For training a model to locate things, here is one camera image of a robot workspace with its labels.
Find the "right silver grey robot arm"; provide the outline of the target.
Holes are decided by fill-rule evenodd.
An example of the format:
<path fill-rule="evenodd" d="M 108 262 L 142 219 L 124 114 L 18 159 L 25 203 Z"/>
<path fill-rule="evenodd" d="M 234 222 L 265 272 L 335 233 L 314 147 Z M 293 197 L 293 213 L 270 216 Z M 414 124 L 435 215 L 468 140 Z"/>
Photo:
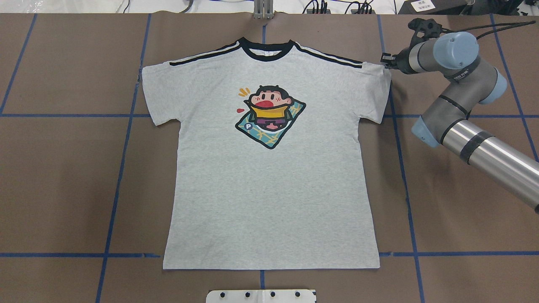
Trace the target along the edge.
<path fill-rule="evenodd" d="M 398 54 L 382 53 L 381 63 L 404 74 L 439 72 L 449 85 L 419 116 L 412 133 L 435 148 L 444 146 L 538 212 L 538 162 L 472 123 L 470 112 L 500 98 L 507 80 L 479 55 L 469 32 L 421 37 Z"/>

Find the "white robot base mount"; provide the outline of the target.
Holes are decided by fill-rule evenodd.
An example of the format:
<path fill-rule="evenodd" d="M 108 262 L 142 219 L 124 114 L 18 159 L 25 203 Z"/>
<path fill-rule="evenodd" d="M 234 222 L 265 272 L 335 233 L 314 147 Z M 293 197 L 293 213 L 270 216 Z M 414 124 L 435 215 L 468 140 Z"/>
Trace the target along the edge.
<path fill-rule="evenodd" d="M 205 299 L 206 303 L 316 303 L 315 290 L 214 290 Z"/>

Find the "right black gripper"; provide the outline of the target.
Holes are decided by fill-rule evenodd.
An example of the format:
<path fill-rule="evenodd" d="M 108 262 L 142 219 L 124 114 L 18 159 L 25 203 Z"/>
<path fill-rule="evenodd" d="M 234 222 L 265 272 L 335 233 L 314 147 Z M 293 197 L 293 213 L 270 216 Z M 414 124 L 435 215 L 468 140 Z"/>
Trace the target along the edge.
<path fill-rule="evenodd" d="M 383 52 L 380 62 L 386 69 L 396 69 L 404 74 L 414 74 L 410 62 L 410 48 L 401 50 L 398 54 L 390 54 Z"/>

